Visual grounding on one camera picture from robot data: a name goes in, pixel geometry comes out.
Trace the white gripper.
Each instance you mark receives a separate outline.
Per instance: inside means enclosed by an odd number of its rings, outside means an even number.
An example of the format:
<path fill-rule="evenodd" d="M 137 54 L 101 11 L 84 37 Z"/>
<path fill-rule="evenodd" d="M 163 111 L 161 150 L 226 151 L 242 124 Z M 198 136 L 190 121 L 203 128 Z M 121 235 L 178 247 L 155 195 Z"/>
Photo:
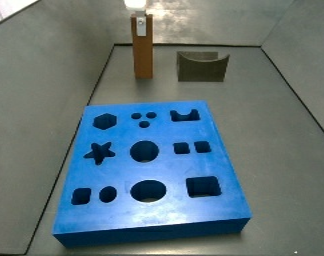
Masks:
<path fill-rule="evenodd" d="M 135 12 L 137 36 L 145 37 L 147 32 L 146 5 L 147 0 L 123 0 L 126 9 Z"/>

